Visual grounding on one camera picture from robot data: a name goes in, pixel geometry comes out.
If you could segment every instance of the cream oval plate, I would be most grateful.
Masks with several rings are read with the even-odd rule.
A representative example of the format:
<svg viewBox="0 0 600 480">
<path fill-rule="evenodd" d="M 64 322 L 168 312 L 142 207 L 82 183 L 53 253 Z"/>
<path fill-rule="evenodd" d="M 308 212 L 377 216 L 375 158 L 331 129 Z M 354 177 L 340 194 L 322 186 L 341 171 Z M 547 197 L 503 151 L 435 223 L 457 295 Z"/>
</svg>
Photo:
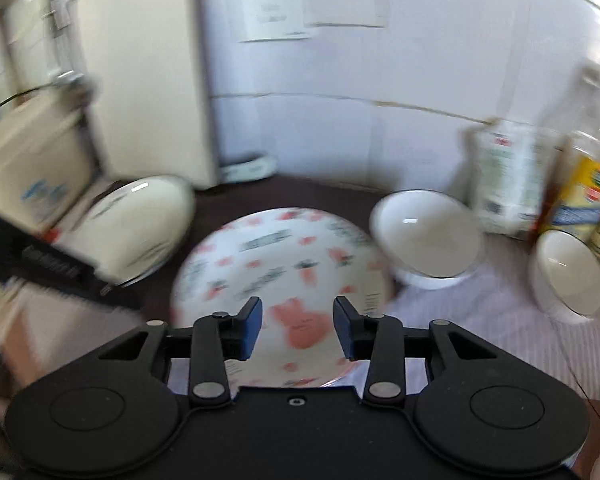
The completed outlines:
<svg viewBox="0 0 600 480">
<path fill-rule="evenodd" d="M 333 329 L 333 300 L 346 296 L 377 314 L 392 282 L 381 253 L 360 229 L 312 209 L 245 216 L 203 240 L 173 288 L 173 324 L 190 326 L 216 311 L 236 314 L 251 297 L 264 309 L 251 359 L 227 361 L 238 386 L 323 386 L 352 366 Z"/>
</svg>

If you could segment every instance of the white tiled wall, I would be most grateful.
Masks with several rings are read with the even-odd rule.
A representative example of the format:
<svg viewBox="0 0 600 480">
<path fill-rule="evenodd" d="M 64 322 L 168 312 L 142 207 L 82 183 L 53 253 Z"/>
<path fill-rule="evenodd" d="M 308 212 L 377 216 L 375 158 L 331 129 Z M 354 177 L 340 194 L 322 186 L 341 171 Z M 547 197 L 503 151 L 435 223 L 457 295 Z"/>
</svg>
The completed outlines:
<svg viewBox="0 0 600 480">
<path fill-rule="evenodd" d="M 314 38 L 240 43 L 239 2 L 203 0 L 222 158 L 462 196 L 468 132 L 543 122 L 600 63 L 600 0 L 312 3 Z"/>
</svg>

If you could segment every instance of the dark countertop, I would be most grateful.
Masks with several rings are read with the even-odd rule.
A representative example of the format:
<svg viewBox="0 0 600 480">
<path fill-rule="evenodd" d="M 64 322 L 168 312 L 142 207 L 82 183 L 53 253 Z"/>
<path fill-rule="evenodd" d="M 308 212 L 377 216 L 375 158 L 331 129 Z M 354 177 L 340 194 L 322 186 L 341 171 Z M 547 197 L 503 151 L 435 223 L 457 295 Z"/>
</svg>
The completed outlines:
<svg viewBox="0 0 600 480">
<path fill-rule="evenodd" d="M 195 245 L 232 220 L 278 207 L 305 207 L 341 216 L 369 233 L 369 215 L 383 196 L 379 191 L 281 175 L 197 192 L 193 224 L 180 250 L 155 274 L 132 285 L 142 297 L 142 314 L 146 319 L 170 320 L 171 287 L 180 266 Z"/>
</svg>

